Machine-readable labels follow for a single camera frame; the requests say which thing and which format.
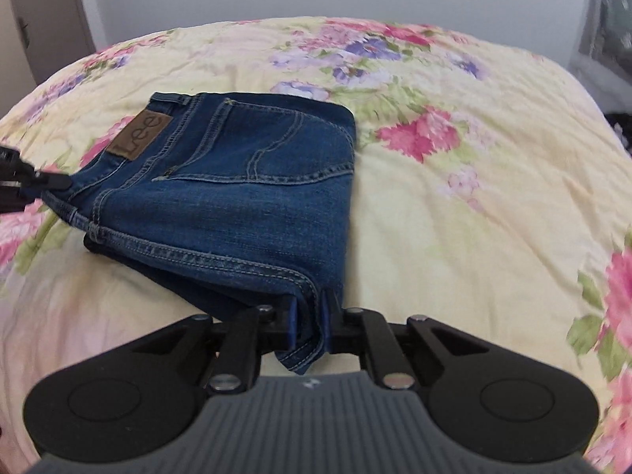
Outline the blue denim jeans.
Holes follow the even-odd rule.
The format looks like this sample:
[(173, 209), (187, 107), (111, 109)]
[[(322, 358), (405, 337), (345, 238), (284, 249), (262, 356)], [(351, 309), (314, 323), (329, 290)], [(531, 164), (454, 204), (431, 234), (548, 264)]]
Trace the blue denim jeans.
[(277, 350), (303, 373), (343, 302), (356, 123), (343, 106), (282, 94), (155, 93), (43, 201), (88, 249), (221, 321), (287, 307)]

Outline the grey door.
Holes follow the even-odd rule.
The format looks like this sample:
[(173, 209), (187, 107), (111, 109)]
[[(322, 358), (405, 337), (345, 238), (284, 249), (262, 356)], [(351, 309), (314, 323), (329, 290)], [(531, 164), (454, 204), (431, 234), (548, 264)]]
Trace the grey door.
[(11, 0), (32, 75), (42, 83), (95, 52), (83, 0)]

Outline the floral yellow bed quilt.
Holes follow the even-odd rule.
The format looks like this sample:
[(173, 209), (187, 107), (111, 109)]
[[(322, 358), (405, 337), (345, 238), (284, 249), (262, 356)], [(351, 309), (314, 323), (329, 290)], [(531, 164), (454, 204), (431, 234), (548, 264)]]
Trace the floral yellow bed quilt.
[(72, 172), (151, 94), (232, 91), (354, 114), (348, 304), (427, 314), (571, 371), (602, 410), (589, 461), (630, 468), (631, 160), (575, 78), (426, 24), (205, 24), (67, 66), (3, 113), (1, 141)]

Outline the dark clothes pile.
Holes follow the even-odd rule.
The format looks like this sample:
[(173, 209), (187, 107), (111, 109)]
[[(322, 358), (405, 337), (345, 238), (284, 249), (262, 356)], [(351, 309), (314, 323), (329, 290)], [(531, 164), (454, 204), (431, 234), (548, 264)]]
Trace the dark clothes pile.
[(605, 119), (611, 125), (629, 154), (632, 154), (632, 115), (631, 113), (605, 113)]

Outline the plastic covered wall hanging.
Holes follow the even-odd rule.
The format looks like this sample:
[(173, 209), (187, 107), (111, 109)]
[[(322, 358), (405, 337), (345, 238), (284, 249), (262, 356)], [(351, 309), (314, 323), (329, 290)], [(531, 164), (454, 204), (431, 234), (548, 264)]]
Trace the plastic covered wall hanging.
[(602, 110), (631, 110), (631, 0), (587, 0), (569, 70)]

